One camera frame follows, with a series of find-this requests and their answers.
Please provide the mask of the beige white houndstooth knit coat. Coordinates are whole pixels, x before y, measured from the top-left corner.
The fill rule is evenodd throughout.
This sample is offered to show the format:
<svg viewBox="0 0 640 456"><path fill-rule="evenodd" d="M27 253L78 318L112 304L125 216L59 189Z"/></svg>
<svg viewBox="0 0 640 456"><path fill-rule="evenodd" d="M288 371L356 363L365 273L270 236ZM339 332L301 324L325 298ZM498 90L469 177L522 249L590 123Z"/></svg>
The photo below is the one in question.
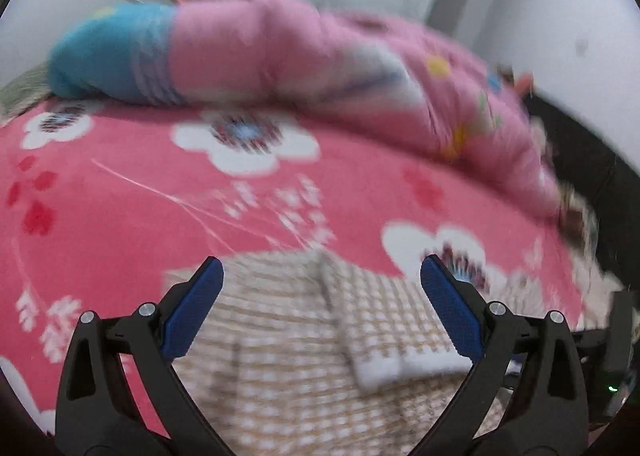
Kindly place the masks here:
<svg viewBox="0 0 640 456"><path fill-rule="evenodd" d="M175 370L236 454L408 454L470 370L416 283L329 251L222 264Z"/></svg>

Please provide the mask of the pile of clothes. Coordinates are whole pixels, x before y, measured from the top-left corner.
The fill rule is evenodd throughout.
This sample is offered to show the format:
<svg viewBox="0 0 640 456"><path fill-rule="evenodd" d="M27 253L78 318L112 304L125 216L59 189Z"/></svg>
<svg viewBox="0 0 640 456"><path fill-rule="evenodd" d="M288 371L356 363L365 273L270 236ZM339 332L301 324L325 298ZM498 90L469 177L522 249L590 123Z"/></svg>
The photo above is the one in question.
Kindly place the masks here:
<svg viewBox="0 0 640 456"><path fill-rule="evenodd" d="M533 74L514 77L510 66L498 66L498 76L521 99L534 94ZM553 146L540 117L529 117L529 131L544 164L552 168ZM612 273L603 272L597 261L599 228L596 213L570 183L561 182L560 188L560 232L570 251L573 280L582 297L578 329L602 327L608 317L611 295L614 291L621 291L623 285Z"/></svg>

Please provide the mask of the pink floral bed sheet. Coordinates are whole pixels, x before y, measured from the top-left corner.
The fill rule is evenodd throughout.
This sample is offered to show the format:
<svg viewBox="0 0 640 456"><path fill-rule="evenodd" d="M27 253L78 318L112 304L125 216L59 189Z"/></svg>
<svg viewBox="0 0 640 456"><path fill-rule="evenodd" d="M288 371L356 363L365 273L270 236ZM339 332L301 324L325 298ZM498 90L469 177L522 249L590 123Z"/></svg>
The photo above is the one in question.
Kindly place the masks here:
<svg viewBox="0 0 640 456"><path fill-rule="evenodd" d="M103 101L51 101L1 129L1 368L43 431L82 313L128 314L209 256L293 250L416 285L427 254L462 254L515 312L582 312L555 228L341 129Z"/></svg>

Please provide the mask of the pink and blue quilt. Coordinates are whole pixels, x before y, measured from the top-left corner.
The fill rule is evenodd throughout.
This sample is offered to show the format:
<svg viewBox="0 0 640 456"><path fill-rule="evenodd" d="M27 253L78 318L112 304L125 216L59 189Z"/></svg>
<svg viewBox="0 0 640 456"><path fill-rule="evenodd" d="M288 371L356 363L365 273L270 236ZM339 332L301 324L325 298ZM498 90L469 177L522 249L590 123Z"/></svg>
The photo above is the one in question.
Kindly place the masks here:
<svg viewBox="0 0 640 456"><path fill-rule="evenodd" d="M304 0L124 2L66 33L47 75L68 100L321 115L458 164L535 218L560 212L515 90L457 42L394 16Z"/></svg>

